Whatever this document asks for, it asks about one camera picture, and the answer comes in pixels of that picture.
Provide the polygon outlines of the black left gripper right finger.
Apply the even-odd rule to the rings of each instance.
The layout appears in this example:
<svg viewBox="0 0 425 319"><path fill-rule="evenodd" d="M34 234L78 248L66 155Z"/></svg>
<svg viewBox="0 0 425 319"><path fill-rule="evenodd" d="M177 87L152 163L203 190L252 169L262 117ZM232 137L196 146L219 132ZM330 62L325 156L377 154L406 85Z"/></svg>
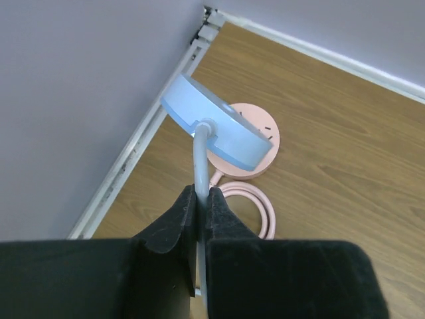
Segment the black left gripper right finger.
<svg viewBox="0 0 425 319"><path fill-rule="evenodd" d="M369 256L348 241L265 240L219 188L205 225L210 318L387 318Z"/></svg>

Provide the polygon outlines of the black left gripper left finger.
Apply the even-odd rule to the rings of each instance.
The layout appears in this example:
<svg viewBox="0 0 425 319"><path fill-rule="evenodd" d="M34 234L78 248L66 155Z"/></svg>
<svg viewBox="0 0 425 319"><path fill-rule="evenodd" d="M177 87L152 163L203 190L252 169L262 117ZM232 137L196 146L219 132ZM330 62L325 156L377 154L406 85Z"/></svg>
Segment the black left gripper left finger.
<svg viewBox="0 0 425 319"><path fill-rule="evenodd" d="M196 195L124 239L1 243L2 318L188 318Z"/></svg>

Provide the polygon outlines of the light blue round power strip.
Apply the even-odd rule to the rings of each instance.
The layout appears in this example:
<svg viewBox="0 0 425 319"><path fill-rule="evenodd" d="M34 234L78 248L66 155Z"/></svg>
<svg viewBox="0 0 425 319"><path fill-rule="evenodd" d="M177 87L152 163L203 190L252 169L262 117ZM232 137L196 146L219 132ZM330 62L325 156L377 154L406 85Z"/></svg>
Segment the light blue round power strip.
<svg viewBox="0 0 425 319"><path fill-rule="evenodd" d="M161 103L170 117L193 137L194 182L200 219L197 226L197 253L201 266L201 292L206 292L207 233L202 228L207 218L207 197L211 188L209 182L215 172L208 160L208 151L209 142L216 145L218 140L218 122L222 115L227 115L223 108L227 103L187 75L179 75L173 81Z"/></svg>

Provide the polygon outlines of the pink round power strip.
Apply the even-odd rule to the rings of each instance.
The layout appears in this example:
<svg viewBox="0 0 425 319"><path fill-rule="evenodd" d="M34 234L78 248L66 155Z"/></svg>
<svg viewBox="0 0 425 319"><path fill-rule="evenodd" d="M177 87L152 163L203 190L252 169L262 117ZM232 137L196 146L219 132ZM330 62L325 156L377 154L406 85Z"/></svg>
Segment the pink round power strip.
<svg viewBox="0 0 425 319"><path fill-rule="evenodd" d="M218 122L216 145L209 142L208 160L214 166L209 186L224 197L242 196L253 202L260 213L261 239L273 239L276 215L272 202L258 187L248 183L263 174L275 160L280 131L265 109L249 103L225 104L227 115Z"/></svg>

